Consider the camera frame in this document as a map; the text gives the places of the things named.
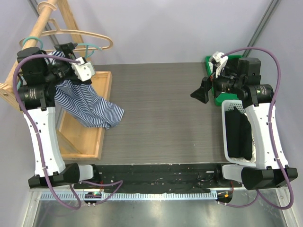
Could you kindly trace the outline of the green plastic tray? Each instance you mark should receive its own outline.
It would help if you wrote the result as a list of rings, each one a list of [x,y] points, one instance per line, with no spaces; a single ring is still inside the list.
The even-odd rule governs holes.
[[[205,68],[208,76],[211,76],[213,72],[213,65],[209,61],[211,55],[205,57]],[[229,55],[226,66],[230,68],[231,71],[235,72],[238,65],[238,59],[242,58],[242,55]],[[222,102],[225,100],[238,100],[235,94],[221,93],[217,98],[214,99],[216,106],[221,106]]]

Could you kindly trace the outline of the blue white striped tank top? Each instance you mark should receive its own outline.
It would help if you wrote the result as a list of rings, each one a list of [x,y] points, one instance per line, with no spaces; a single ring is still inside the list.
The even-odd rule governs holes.
[[[91,80],[76,76],[55,86],[55,102],[85,127],[109,129],[118,125],[124,109],[99,96]]]

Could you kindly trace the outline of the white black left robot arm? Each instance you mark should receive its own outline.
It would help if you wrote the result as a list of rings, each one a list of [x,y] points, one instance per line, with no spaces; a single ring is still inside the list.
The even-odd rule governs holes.
[[[20,110],[28,124],[35,154],[35,174],[28,180],[30,188],[46,188],[84,183],[91,189],[100,185],[101,177],[93,165],[65,164],[58,145],[55,128],[55,86],[68,79],[77,85],[88,85],[95,74],[83,57],[76,58],[74,43],[59,44],[55,49],[62,57],[49,55],[39,47],[17,53],[21,65],[17,75],[26,82],[17,88]]]

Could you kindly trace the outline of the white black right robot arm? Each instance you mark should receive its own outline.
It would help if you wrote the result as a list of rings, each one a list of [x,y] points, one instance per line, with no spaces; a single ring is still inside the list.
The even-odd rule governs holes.
[[[275,118],[274,93],[261,84],[258,58],[229,59],[222,52],[209,58],[212,74],[202,79],[191,96],[203,103],[209,94],[237,96],[222,102],[224,155],[228,164],[214,174],[220,187],[231,180],[247,190],[279,188],[298,176],[284,156]]]

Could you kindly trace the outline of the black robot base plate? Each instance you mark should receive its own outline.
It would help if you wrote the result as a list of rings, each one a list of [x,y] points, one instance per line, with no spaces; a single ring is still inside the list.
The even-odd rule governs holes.
[[[97,165],[105,192],[116,189],[111,183],[123,184],[119,193],[163,194],[210,192],[212,188],[240,188],[237,181],[224,180],[222,164],[145,164]]]

